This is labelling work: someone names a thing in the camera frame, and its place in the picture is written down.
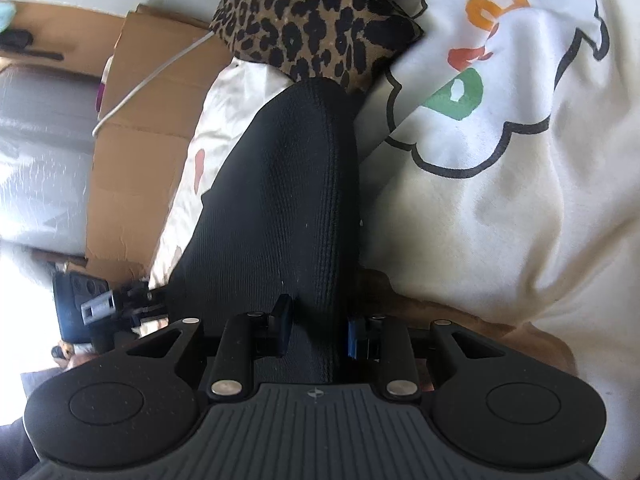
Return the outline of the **person's left hand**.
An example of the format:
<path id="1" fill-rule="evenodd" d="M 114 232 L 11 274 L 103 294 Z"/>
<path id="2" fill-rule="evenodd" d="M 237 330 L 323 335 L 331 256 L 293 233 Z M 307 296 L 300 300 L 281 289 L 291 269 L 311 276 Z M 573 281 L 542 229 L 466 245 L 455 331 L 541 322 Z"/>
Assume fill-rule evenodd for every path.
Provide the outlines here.
<path id="1" fill-rule="evenodd" d="M 60 341 L 51 348 L 51 356 L 60 370 L 72 370 L 98 357 L 94 352 L 77 351 L 72 344 Z"/>

